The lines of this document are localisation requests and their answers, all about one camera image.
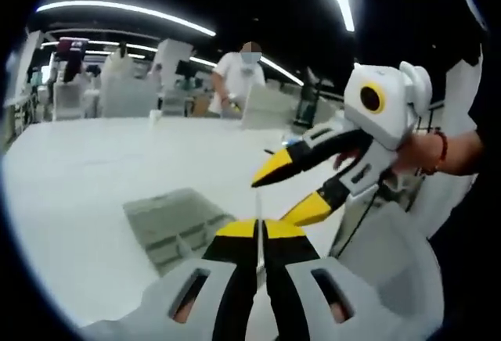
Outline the person's right hand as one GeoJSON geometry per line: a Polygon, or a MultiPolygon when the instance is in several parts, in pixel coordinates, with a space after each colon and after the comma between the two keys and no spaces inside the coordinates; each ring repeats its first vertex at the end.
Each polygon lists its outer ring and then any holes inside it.
{"type": "Polygon", "coordinates": [[[441,161],[443,146],[437,134],[412,134],[399,147],[392,170],[396,174],[417,170],[430,173],[441,161]]]}

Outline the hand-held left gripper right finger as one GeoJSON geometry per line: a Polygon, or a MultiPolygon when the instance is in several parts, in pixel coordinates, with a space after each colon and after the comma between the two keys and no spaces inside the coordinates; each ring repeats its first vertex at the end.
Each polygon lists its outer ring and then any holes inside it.
{"type": "Polygon", "coordinates": [[[395,315],[370,285],[332,257],[321,258],[304,231],[264,222],[267,292],[281,340],[389,340],[395,315]]]}

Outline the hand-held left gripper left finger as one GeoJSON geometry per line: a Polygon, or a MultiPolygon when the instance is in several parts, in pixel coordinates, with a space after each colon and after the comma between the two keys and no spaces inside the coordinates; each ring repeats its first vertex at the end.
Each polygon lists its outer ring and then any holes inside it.
{"type": "Polygon", "coordinates": [[[243,340],[257,292],[258,220],[219,229],[191,258],[145,292],[138,340],[243,340]]]}

